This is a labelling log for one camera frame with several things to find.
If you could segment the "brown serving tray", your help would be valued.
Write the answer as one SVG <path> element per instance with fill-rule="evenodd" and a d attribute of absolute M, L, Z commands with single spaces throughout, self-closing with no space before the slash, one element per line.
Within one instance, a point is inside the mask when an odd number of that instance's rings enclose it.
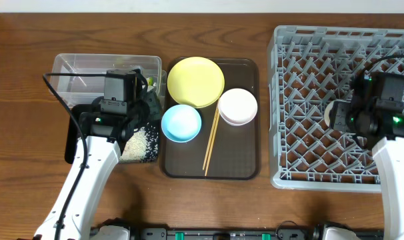
<path fill-rule="evenodd" d="M 203 162 L 215 114 L 215 105 L 197 109 L 202 124 L 199 134 L 187 143 L 175 143 L 162 134 L 160 168 L 172 178 L 249 180 L 260 170 L 259 72 L 250 59 L 209 58 L 225 76 L 224 90 L 241 88 L 257 101 L 255 118 L 240 127 L 219 117 L 207 176 Z"/>

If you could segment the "clear plastic bin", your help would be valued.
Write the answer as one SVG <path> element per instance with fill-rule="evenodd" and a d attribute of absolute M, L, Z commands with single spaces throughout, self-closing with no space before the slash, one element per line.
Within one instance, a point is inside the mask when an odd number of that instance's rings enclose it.
<path fill-rule="evenodd" d="M 150 55 L 61 53 L 56 56 L 50 83 L 70 108 L 89 104 L 104 95 L 105 78 L 110 69 L 140 69 L 145 78 L 153 78 L 154 90 L 165 104 L 167 74 L 162 70 L 161 58 Z"/>

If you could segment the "yellow plate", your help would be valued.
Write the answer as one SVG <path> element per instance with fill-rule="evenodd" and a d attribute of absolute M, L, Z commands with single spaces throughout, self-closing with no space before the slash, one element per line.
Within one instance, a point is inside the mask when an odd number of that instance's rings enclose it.
<path fill-rule="evenodd" d="M 188 57 L 171 68 L 167 90 L 179 104 L 194 108 L 208 107 L 221 96 L 225 77 L 214 61 L 204 57 Z"/>

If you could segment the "spilled rice pile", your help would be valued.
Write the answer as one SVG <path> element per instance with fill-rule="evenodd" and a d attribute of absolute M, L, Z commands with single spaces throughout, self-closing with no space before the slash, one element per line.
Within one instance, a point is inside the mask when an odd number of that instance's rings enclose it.
<path fill-rule="evenodd" d="M 147 153 L 147 134 L 145 128 L 135 132 L 126 142 L 125 148 L 121 154 L 120 162 L 137 163 L 144 162 Z"/>

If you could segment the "light blue bowl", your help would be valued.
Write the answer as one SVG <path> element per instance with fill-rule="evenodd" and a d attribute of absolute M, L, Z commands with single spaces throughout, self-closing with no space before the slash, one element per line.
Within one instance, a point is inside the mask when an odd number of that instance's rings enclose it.
<path fill-rule="evenodd" d="M 199 112 L 189 105 L 174 105 L 164 113 L 161 129 L 169 140 L 186 143 L 200 132 L 202 120 Z"/>

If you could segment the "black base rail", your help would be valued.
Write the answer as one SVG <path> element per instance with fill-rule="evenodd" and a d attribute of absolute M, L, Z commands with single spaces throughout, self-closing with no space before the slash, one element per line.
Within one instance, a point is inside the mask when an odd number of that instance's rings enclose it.
<path fill-rule="evenodd" d="M 129 240 L 263 240 L 263 239 L 393 239 L 393 230 L 352 229 L 347 225 L 324 221 L 312 229 L 294 221 L 284 221 L 275 229 L 169 229 L 161 226 L 138 228 L 122 219 L 109 219 L 82 234 L 82 239 Z"/>

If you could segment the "grey dishwasher rack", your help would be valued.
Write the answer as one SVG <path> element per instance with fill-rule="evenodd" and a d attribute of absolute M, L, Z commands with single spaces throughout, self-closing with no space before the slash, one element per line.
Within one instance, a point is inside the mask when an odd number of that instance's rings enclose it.
<path fill-rule="evenodd" d="M 281 25 L 267 61 L 272 186 L 379 193 L 371 152 L 328 128 L 323 114 L 331 101 L 351 99 L 361 71 L 404 75 L 404 29 Z"/>

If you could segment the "black rectangular tray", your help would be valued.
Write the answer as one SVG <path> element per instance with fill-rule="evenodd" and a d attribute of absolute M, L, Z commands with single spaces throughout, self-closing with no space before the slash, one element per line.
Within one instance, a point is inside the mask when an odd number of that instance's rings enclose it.
<path fill-rule="evenodd" d="M 160 124 L 156 127 L 154 125 L 146 126 L 145 132 L 147 134 L 147 153 L 144 162 L 138 163 L 151 163 L 156 162 L 159 156 L 159 146 L 160 146 Z M 77 138 L 79 134 L 77 132 L 77 128 L 73 121 L 69 120 L 69 128 L 67 133 L 67 141 L 65 146 L 65 155 L 64 159 L 67 163 L 72 164 L 74 155 L 76 152 L 76 144 Z"/>

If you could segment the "green orange snack wrapper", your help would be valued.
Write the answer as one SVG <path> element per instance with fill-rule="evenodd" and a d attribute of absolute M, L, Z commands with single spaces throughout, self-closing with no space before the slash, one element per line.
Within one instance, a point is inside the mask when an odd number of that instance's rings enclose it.
<path fill-rule="evenodd" d="M 153 89 L 155 88 L 155 87 L 153 86 L 153 84 L 154 84 L 153 78 L 152 78 L 152 77 L 148 77 L 148 78 L 146 78 L 146 80 L 147 80 L 147 83 L 148 83 L 147 90 L 148 90 L 148 91 L 153 90 Z"/>

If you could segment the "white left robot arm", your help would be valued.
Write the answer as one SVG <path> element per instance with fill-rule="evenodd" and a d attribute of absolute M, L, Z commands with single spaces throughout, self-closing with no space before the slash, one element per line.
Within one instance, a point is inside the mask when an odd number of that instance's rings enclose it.
<path fill-rule="evenodd" d="M 143 123 L 127 124 L 118 115 L 77 105 L 78 129 L 85 138 L 72 144 L 73 164 L 60 194 L 35 239 L 128 239 L 130 230 L 119 225 L 102 227 L 91 235 L 91 224 L 105 184 L 119 163 L 150 163 L 159 154 L 161 103 L 154 91 L 148 92 L 136 107 L 148 112 Z"/>

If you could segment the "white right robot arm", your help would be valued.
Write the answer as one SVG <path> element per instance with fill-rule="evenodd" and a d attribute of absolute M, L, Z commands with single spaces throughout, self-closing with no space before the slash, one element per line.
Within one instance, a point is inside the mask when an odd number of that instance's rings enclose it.
<path fill-rule="evenodd" d="M 330 102 L 324 113 L 329 128 L 367 140 L 381 182 L 384 238 L 404 239 L 404 114 L 401 104 L 378 106 L 378 100 Z"/>

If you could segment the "pink bowl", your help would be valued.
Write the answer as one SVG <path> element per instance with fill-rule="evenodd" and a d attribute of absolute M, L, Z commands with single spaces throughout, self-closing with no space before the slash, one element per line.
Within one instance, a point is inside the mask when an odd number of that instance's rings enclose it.
<path fill-rule="evenodd" d="M 230 89 L 219 99 L 220 116 L 232 126 L 242 126 L 252 121 L 258 111 L 255 96 L 240 88 Z"/>

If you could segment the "pale green cup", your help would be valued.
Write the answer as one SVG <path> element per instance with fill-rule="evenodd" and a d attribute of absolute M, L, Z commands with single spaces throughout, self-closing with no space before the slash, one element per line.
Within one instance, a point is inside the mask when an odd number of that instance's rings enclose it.
<path fill-rule="evenodd" d="M 325 108 L 324 121 L 328 127 L 330 127 L 333 124 L 333 120 L 335 118 L 335 114 L 333 112 L 334 104 L 335 104 L 335 101 L 332 101 Z"/>

